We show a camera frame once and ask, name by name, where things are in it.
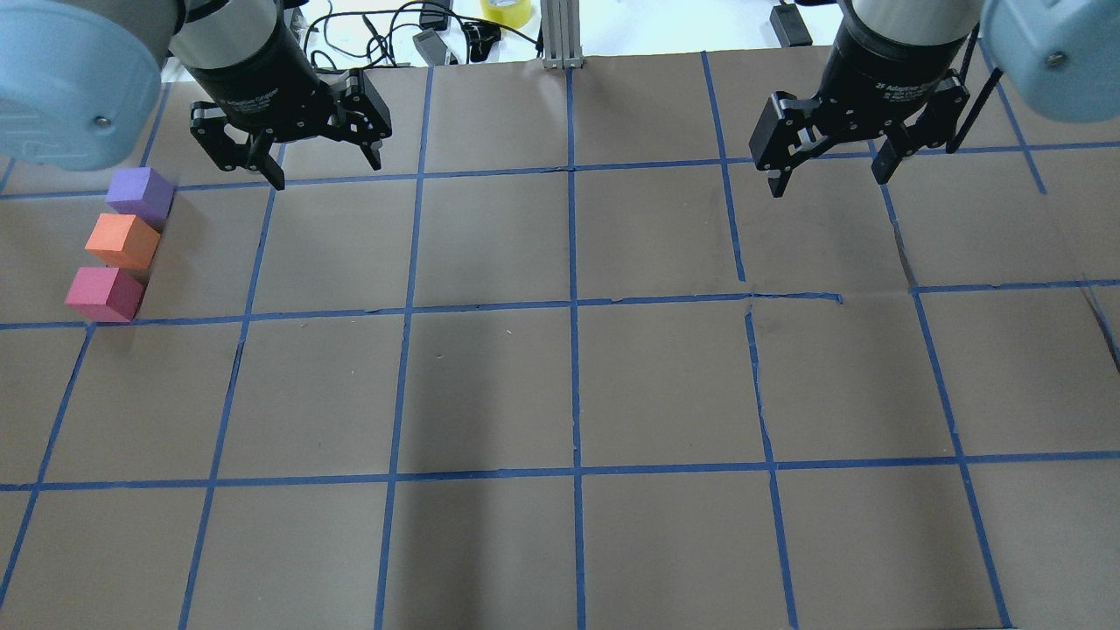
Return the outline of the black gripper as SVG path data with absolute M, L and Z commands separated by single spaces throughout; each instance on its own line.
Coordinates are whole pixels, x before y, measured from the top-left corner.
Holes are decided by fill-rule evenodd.
M 260 172 L 284 189 L 273 143 L 327 138 L 360 147 L 372 172 L 392 136 L 389 105 L 367 73 L 329 84 L 282 17 L 200 17 L 175 36 L 175 56 L 207 100 L 192 103 L 192 138 L 222 172 Z
M 921 148 L 956 143 L 970 93 L 952 63 L 965 40 L 900 43 L 844 17 L 815 95 L 773 92 L 753 129 L 752 160 L 766 172 L 772 196 L 783 197 L 792 172 L 837 143 L 881 138 L 871 164 L 880 185 Z

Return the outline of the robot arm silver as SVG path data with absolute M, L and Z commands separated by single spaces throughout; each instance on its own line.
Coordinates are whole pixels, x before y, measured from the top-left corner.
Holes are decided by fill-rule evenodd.
M 1004 78 L 1049 120 L 1117 118 L 1116 1 L 843 1 L 822 80 L 777 91 L 753 129 L 752 160 L 783 196 L 792 172 L 838 143 L 880 139 L 885 184 L 924 148 L 956 152 Z
M 168 59 L 204 89 L 189 130 L 222 172 L 259 172 L 283 189 L 272 147 L 319 137 L 360 147 L 381 168 L 388 103 L 361 70 L 320 78 L 283 1 L 4 1 L 4 156 L 68 172 L 119 165 Z

